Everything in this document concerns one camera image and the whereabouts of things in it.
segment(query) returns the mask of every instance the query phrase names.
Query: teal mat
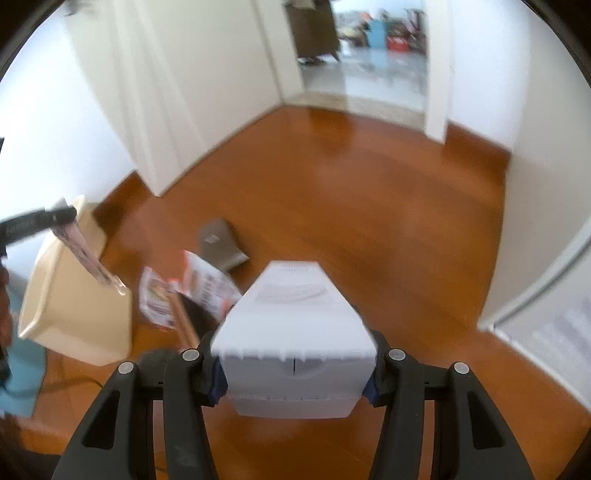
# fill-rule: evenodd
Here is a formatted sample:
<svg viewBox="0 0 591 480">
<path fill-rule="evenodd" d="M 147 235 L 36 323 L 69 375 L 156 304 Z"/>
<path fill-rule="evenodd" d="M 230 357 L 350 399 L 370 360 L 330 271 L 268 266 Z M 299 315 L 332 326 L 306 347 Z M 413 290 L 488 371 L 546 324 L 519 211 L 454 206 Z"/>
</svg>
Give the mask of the teal mat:
<svg viewBox="0 0 591 480">
<path fill-rule="evenodd" d="M 10 290 L 8 293 L 11 310 L 18 311 L 22 300 Z M 12 330 L 12 345 L 8 348 L 8 365 L 11 377 L 6 388 L 13 396 L 0 388 L 0 411 L 30 418 L 45 376 L 47 358 L 44 347 L 18 338 L 16 322 Z"/>
</svg>

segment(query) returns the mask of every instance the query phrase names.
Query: blue object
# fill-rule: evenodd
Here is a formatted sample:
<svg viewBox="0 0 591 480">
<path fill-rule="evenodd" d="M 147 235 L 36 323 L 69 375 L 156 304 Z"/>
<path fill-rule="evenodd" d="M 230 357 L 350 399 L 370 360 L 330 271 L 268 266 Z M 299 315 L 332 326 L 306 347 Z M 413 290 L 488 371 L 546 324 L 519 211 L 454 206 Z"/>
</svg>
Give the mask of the blue object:
<svg viewBox="0 0 591 480">
<path fill-rule="evenodd" d="M 369 403 L 374 405 L 378 401 L 378 387 L 375 384 L 374 374 L 369 377 L 365 388 L 363 389 L 362 395 L 369 400 Z"/>
<path fill-rule="evenodd" d="M 371 48 L 386 48 L 386 29 L 379 20 L 369 22 L 370 31 L 366 32 Z"/>
<path fill-rule="evenodd" d="M 222 364 L 219 358 L 216 358 L 213 363 L 213 382 L 212 389 L 209 392 L 209 400 L 214 405 L 217 405 L 226 392 L 228 391 L 228 380 L 226 374 L 223 372 Z"/>
<path fill-rule="evenodd" d="M 22 299 L 8 290 L 11 310 L 20 309 Z M 47 368 L 45 348 L 30 340 L 21 340 L 18 335 L 17 321 L 12 329 L 12 343 L 8 348 L 8 366 L 11 376 L 6 383 L 10 392 L 23 392 L 23 395 L 11 397 L 0 388 L 0 411 L 30 418 L 35 409 L 35 402 L 43 383 Z"/>
</svg>

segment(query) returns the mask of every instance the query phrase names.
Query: white door frame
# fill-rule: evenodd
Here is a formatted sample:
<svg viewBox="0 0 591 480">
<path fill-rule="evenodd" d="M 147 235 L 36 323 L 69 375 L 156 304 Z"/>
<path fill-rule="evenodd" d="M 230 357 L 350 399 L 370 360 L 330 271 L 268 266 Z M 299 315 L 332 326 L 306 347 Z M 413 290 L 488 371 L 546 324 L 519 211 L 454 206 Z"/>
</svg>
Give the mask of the white door frame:
<svg viewBox="0 0 591 480">
<path fill-rule="evenodd" d="M 452 21 L 450 0 L 424 0 L 427 14 L 428 93 L 425 135 L 445 143 L 452 99 Z"/>
<path fill-rule="evenodd" d="M 296 50 L 281 0 L 252 0 L 259 15 L 283 101 L 304 92 Z M 452 91 L 450 0 L 424 0 L 427 14 L 428 91 L 425 135 L 445 143 Z"/>
</svg>

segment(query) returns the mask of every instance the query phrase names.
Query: hardwood floor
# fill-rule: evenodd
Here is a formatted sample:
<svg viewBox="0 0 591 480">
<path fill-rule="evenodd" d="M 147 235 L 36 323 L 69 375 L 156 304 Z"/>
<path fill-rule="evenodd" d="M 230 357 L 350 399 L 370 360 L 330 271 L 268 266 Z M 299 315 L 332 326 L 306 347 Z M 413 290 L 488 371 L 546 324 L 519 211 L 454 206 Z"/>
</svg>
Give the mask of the hardwood floor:
<svg viewBox="0 0 591 480">
<path fill-rule="evenodd" d="M 554 480 L 591 416 L 476 331 L 501 232 L 505 166 L 462 136 L 442 147 L 378 121 L 283 107 L 218 148 L 162 199 L 131 177 L 97 211 L 109 235 L 103 262 L 134 291 L 145 265 L 178 276 L 180 250 L 195 251 L 197 229 L 220 216 L 251 257 L 233 272 L 242 289 L 270 260 L 318 261 L 391 345 L 424 363 L 468 363 L 535 477 Z M 175 334 L 143 324 L 137 306 L 134 319 L 134 358 L 175 346 Z M 49 363 L 46 383 L 79 375 L 104 381 L 114 368 L 53 353 Z M 61 451 L 95 395 L 94 385 L 81 385 L 42 396 L 34 418 L 22 423 L 25 443 Z M 368 477 L 383 409 L 362 400 L 343 420 L 267 420 L 238 417 L 224 399 L 205 416 L 220 479 L 358 480 Z M 432 428 L 429 406 L 421 479 L 430 469 Z M 161 432 L 156 444 L 161 449 Z"/>
</svg>

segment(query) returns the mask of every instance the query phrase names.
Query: doorway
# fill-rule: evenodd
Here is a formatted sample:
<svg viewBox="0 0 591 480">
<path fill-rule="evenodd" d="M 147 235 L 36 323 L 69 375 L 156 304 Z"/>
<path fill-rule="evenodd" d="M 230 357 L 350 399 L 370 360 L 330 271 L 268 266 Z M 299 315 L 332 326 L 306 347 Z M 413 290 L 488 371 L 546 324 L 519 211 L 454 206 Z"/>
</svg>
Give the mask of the doorway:
<svg viewBox="0 0 591 480">
<path fill-rule="evenodd" d="M 289 103 L 424 129 L 423 0 L 290 0 L 284 9 L 304 90 Z"/>
</svg>

